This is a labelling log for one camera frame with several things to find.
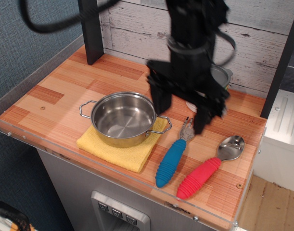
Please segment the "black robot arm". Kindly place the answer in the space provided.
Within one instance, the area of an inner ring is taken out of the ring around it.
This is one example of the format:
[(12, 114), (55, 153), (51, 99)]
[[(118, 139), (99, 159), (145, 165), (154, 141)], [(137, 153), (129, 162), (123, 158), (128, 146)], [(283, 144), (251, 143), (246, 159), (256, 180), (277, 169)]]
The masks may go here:
[(223, 0), (168, 0), (171, 33), (170, 61), (150, 60), (148, 83), (157, 114), (171, 106), (176, 95), (197, 108), (194, 133), (226, 109), (229, 93), (212, 77), (211, 67), (220, 25), (227, 22), (228, 6)]

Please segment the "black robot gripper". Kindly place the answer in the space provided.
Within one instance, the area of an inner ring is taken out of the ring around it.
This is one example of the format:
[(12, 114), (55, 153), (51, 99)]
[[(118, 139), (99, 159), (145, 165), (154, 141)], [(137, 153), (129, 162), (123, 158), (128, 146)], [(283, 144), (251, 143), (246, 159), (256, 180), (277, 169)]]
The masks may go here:
[(193, 103), (197, 112), (194, 133), (201, 134), (213, 117), (226, 112), (227, 91), (211, 75), (214, 47), (195, 55), (170, 52), (170, 61), (149, 60), (148, 82), (155, 112), (159, 115), (171, 107), (172, 95)]

